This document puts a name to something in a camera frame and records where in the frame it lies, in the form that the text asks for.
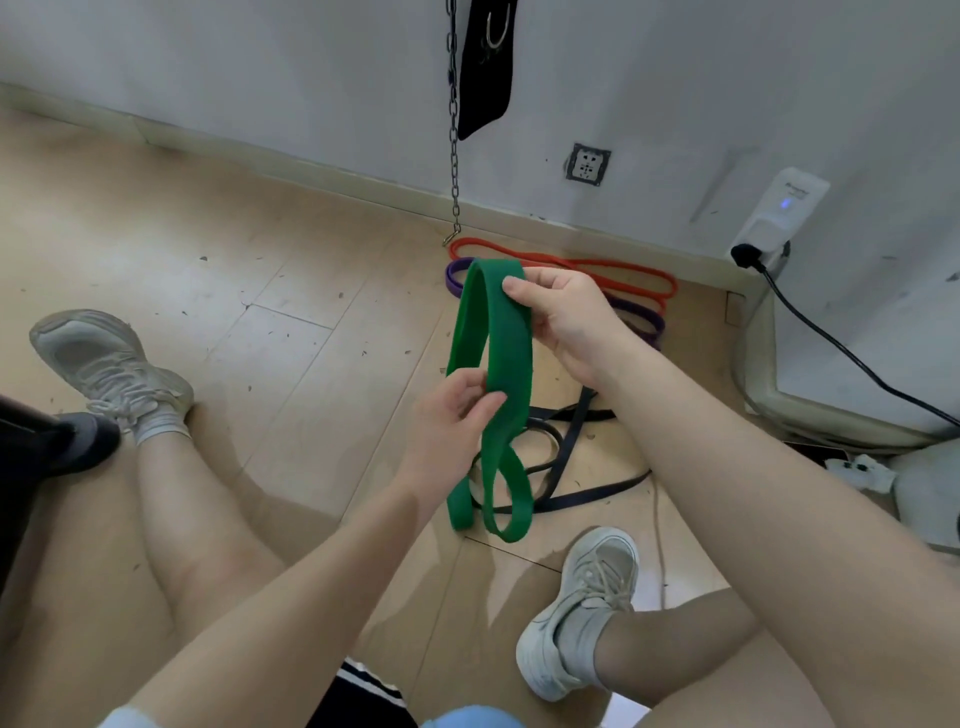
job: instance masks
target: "purple resistance band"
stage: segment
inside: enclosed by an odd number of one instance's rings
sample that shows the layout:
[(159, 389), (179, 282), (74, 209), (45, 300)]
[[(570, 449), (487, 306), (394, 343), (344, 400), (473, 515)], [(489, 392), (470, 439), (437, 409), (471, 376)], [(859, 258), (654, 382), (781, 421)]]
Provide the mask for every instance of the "purple resistance band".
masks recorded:
[[(458, 299), (464, 292), (464, 285), (460, 281), (456, 280), (454, 275), (466, 271), (472, 262), (472, 257), (461, 257), (451, 261), (450, 264), (446, 266), (446, 271), (444, 273), (446, 290), (448, 290)], [(610, 305), (614, 310), (639, 316), (641, 319), (650, 324), (654, 330), (644, 331), (636, 324), (633, 324), (626, 319), (622, 319), (621, 317), (623, 323), (626, 324), (633, 333), (647, 342), (647, 344), (652, 346), (654, 349), (660, 348), (660, 338), (663, 336), (663, 331), (666, 329), (666, 322), (663, 320), (663, 317), (657, 313), (657, 311), (647, 308), (645, 305), (640, 305), (639, 303), (634, 303), (633, 301), (621, 299), (619, 296), (615, 296), (612, 293), (607, 293), (606, 291), (604, 291), (604, 296), (607, 297), (607, 301), (610, 302)]]

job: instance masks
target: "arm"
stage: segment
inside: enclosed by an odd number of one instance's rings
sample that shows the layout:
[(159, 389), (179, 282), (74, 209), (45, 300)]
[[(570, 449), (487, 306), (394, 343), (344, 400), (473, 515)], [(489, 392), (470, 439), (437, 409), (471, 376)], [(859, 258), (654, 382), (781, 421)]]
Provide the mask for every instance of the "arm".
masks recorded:
[[(933, 724), (960, 709), (960, 590), (923, 544), (636, 339), (588, 277), (504, 289), (612, 404), (717, 568), (840, 723)], [(923, 715), (929, 721), (918, 717)]]
[(418, 402), (394, 481), (326, 542), (190, 643), (133, 698), (164, 728), (302, 728), (503, 403), (461, 369)]

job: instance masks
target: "electrical socket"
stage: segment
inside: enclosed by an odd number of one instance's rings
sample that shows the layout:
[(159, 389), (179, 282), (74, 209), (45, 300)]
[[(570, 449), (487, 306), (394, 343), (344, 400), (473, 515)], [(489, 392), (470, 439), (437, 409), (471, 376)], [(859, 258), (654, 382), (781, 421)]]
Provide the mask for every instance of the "electrical socket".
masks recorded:
[(574, 144), (566, 163), (566, 178), (576, 182), (586, 182), (595, 187), (600, 186), (607, 163), (610, 161), (609, 149), (597, 149), (584, 144)]

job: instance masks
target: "left hand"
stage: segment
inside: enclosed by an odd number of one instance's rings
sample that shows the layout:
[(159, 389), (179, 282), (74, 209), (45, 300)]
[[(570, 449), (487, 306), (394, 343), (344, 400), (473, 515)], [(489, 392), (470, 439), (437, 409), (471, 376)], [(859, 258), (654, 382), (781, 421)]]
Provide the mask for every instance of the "left hand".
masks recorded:
[(458, 369), (414, 405), (397, 477), (440, 498), (467, 474), (480, 435), (507, 400), (486, 389), (483, 369)]

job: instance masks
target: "white stripe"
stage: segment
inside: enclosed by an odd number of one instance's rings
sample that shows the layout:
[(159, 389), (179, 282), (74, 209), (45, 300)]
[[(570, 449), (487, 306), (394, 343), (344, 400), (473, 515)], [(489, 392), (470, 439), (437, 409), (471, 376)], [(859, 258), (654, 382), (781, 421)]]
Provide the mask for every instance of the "white stripe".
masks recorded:
[(372, 694), (377, 695), (378, 697), (382, 697), (384, 700), (390, 703), (393, 703), (398, 708), (403, 708), (403, 710), (406, 710), (407, 708), (407, 704), (404, 703), (399, 698), (393, 697), (392, 695), (388, 695), (373, 683), (368, 683), (366, 680), (361, 680), (352, 672), (347, 672), (344, 669), (339, 669), (337, 670), (337, 677), (342, 677), (344, 680), (351, 683), (352, 685), (355, 685), (358, 688), (363, 688), (365, 691), (371, 692)]
[(374, 680), (376, 680), (380, 685), (382, 685), (382, 686), (383, 686), (384, 688), (386, 688), (388, 691), (403, 692), (403, 691), (402, 691), (400, 688), (398, 688), (396, 685), (391, 685), (390, 683), (385, 683), (385, 682), (383, 682), (383, 680), (380, 679), (380, 676), (379, 676), (379, 675), (376, 675), (376, 674), (374, 674), (373, 672), (370, 672), (370, 671), (367, 669), (367, 666), (364, 665), (363, 663), (358, 663), (358, 662), (356, 662), (355, 660), (351, 660), (349, 657), (345, 657), (345, 658), (344, 658), (344, 662), (347, 663), (348, 665), (350, 665), (351, 667), (356, 667), (356, 668), (357, 668), (358, 670), (360, 670), (361, 672), (367, 673), (371, 678), (373, 678)]

